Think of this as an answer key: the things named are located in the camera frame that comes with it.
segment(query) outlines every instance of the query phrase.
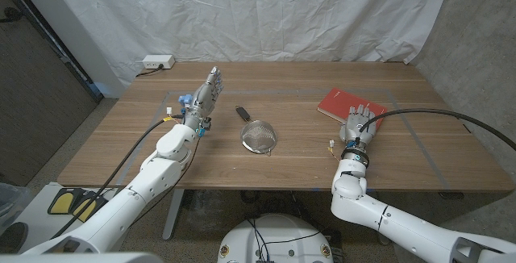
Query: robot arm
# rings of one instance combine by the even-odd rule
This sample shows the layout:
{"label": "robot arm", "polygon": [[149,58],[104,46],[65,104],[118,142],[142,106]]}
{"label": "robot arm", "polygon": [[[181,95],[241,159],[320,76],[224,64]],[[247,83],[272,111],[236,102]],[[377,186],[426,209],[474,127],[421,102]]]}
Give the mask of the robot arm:
{"label": "robot arm", "polygon": [[110,251],[143,208],[179,180],[181,171],[191,160],[192,151],[187,146],[210,129],[208,115],[222,89],[221,73],[214,67],[194,98],[190,96],[191,104],[183,104],[186,106],[183,123],[175,125],[160,138],[156,151],[145,159],[139,174],[126,188],[79,228],[39,244],[24,254]]}
{"label": "robot arm", "polygon": [[[396,244],[429,262],[487,262],[503,254],[516,253],[516,244],[475,234],[455,232],[435,226],[366,195],[365,147],[376,133],[376,123],[358,129],[374,114],[359,106],[350,110],[340,137],[347,143],[335,174],[331,192],[331,212],[338,218],[379,231]],[[356,137],[360,144],[353,144]]]}

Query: mesh strainer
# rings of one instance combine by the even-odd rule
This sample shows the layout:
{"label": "mesh strainer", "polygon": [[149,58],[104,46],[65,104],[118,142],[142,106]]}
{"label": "mesh strainer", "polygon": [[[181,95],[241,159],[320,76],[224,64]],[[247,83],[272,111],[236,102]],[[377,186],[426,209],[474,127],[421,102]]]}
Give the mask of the mesh strainer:
{"label": "mesh strainer", "polygon": [[273,126],[264,121],[253,121],[241,106],[236,106],[236,111],[244,121],[248,122],[240,132],[243,146],[254,153],[267,153],[270,156],[277,142]]}

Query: wire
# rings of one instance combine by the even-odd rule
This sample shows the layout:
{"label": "wire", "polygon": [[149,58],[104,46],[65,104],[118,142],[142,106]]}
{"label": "wire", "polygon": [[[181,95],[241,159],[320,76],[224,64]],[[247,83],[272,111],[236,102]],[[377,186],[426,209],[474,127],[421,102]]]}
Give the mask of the wire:
{"label": "wire", "polygon": [[[401,109],[401,110],[395,110],[395,111],[388,111],[384,114],[375,116],[374,118],[370,119],[367,123],[365,123],[364,126],[362,126],[360,128],[360,134],[364,131],[364,129],[366,127],[368,127],[371,123],[373,123],[374,121],[376,121],[378,119],[382,119],[382,118],[388,117],[390,115],[397,115],[397,114],[404,114],[404,113],[433,113],[433,114],[449,115],[452,117],[456,117],[458,119],[466,120],[468,122],[476,124],[477,126],[483,127],[485,130],[493,133],[496,137],[498,137],[502,141],[506,142],[512,149],[514,149],[514,151],[516,151],[516,143],[514,141],[509,139],[509,137],[503,135],[497,129],[489,126],[488,124],[483,123],[477,119],[474,119],[468,115],[463,115],[463,114],[460,114],[460,113],[457,113],[454,111],[446,111],[446,110],[439,110],[439,109],[421,108],[421,109]],[[358,137],[356,137],[356,144],[358,145],[359,142],[360,142],[360,135]]]}
{"label": "wire", "polygon": [[267,243],[265,243],[265,240],[264,240],[264,237],[261,236],[260,232],[258,232],[258,229],[256,228],[256,221],[255,221],[255,224],[251,223],[251,221],[248,219],[248,222],[252,225],[252,227],[255,229],[255,234],[258,233],[258,236],[260,236],[261,238],[261,241],[264,243],[261,247],[260,247],[260,243],[258,243],[258,238],[256,238],[256,242],[258,243],[258,247],[260,247],[260,255],[262,256],[262,248],[265,246],[265,252],[267,252],[267,261],[270,261],[270,257],[268,256],[268,249],[267,249]]}
{"label": "wire", "polygon": [[174,183],[173,186],[170,186],[170,190],[167,190],[167,192],[155,203],[152,205],[152,207],[150,207],[148,210],[146,210],[140,217],[138,217],[137,219],[135,219],[134,222],[132,222],[131,226],[132,227],[135,223],[138,223],[138,221],[143,218],[149,211],[151,211],[155,206],[157,206],[158,203],[160,203],[164,197],[166,197],[171,191],[172,189],[174,188],[174,186],[177,185],[177,183],[183,178],[183,176],[185,176],[186,174],[186,171],[188,169],[190,169],[190,166],[192,165],[192,163],[194,162],[194,158],[195,158],[195,153],[197,152],[197,147],[199,145],[199,142],[201,142],[201,138],[199,138],[199,140],[197,140],[197,144],[195,144],[195,150],[193,151],[193,155],[192,155],[192,160],[190,161],[190,163],[188,164],[188,167],[185,169],[185,171],[183,172],[183,174],[179,177],[179,179],[177,179],[177,182]]}
{"label": "wire", "polygon": [[[259,248],[259,247],[260,247],[260,242],[258,241],[258,235],[256,234],[256,233],[258,232],[258,230],[256,230],[255,225],[254,225],[253,223],[251,223],[251,221],[250,221],[249,219],[248,219],[248,222],[252,225],[252,228],[254,228],[254,229],[255,229],[255,238],[256,238],[256,243],[257,243],[257,246],[258,246],[258,248]],[[261,252],[259,253],[259,255],[260,255],[260,256],[259,256],[259,259],[261,259],[262,261],[265,261],[265,259],[264,259],[264,255],[263,255]]]}
{"label": "wire", "polygon": [[169,121],[170,119],[172,119],[172,118],[167,117],[167,118],[161,119],[160,121],[158,121],[157,123],[152,125],[149,129],[147,129],[147,131],[136,141],[136,143],[132,146],[131,150],[129,150],[129,152],[126,154],[126,156],[122,159],[119,166],[117,166],[116,169],[114,169],[113,173],[109,176],[109,178],[107,178],[106,182],[104,182],[102,187],[97,190],[97,193],[95,194],[95,196],[92,199],[90,199],[88,201],[88,203],[86,203],[86,205],[84,207],[82,207],[82,209],[80,211],[78,211],[73,216],[73,218],[71,220],[69,220],[51,239],[61,236],[72,225],[72,223],[75,222],[82,215],[82,213],[88,209],[89,205],[91,205],[91,203],[93,203],[95,201],[95,199],[97,199],[101,195],[101,193],[104,191],[104,189],[107,187],[107,185],[111,182],[111,180],[113,180],[116,173],[122,168],[123,164],[127,161],[127,159],[133,153],[133,151],[135,151],[138,144],[148,135],[148,133],[150,133],[152,130],[154,130],[154,128],[160,126],[163,122]]}
{"label": "wire", "polygon": [[280,243],[289,243],[289,242],[294,242],[295,240],[302,240],[302,239],[306,239],[306,238],[310,238],[312,236],[315,236],[317,234],[319,234],[320,232],[322,231],[318,231],[316,232],[315,234],[312,234],[312,235],[308,235],[308,236],[303,236],[303,237],[300,237],[300,238],[296,238],[296,239],[292,239],[292,240],[284,240],[284,241],[274,241],[274,242],[267,242],[267,243],[264,243],[261,247],[260,247],[260,253],[261,253],[261,249],[265,246],[265,250],[267,250],[267,244],[280,244]]}
{"label": "wire", "polygon": [[163,64],[160,64],[158,65],[158,68],[157,69],[154,69],[150,72],[147,72],[147,73],[138,73],[136,74],[136,77],[141,77],[141,76],[144,76],[144,75],[148,75],[148,74],[151,74],[151,73],[155,73],[156,71],[160,70],[160,69],[163,69]]}
{"label": "wire", "polygon": [[106,195],[108,192],[110,192],[110,191],[112,191],[112,190],[114,190],[114,188],[113,188],[113,187],[111,187],[110,189],[108,189],[108,190],[104,191],[104,193],[103,193],[103,194],[101,194],[101,196],[102,196],[102,197],[104,197],[104,195]]}
{"label": "wire", "polygon": [[333,153],[333,147],[328,147],[328,150],[331,152],[331,155],[337,160],[337,161],[340,161],[339,158],[337,158],[337,156]]}

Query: red book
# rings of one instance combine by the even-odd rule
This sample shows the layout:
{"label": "red book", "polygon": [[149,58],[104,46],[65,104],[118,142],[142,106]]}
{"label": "red book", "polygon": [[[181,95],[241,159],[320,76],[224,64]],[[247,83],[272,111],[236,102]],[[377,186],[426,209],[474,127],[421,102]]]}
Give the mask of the red book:
{"label": "red book", "polygon": [[[337,88],[331,90],[330,93],[319,103],[317,111],[344,123],[349,116],[350,106],[354,106],[355,109],[358,109],[359,105],[364,105],[364,107],[367,106],[374,115],[380,115],[387,111],[387,108],[384,106],[359,98]],[[377,130],[380,127],[381,120],[382,119],[377,120]]]}

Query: power strip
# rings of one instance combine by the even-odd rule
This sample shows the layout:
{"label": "power strip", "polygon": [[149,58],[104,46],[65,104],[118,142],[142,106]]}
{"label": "power strip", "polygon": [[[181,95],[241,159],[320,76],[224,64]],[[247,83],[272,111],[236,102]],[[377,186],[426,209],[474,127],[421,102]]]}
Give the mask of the power strip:
{"label": "power strip", "polygon": [[176,60],[172,55],[147,55],[142,62],[145,69],[157,69],[160,65],[163,65],[163,69],[171,69]]}

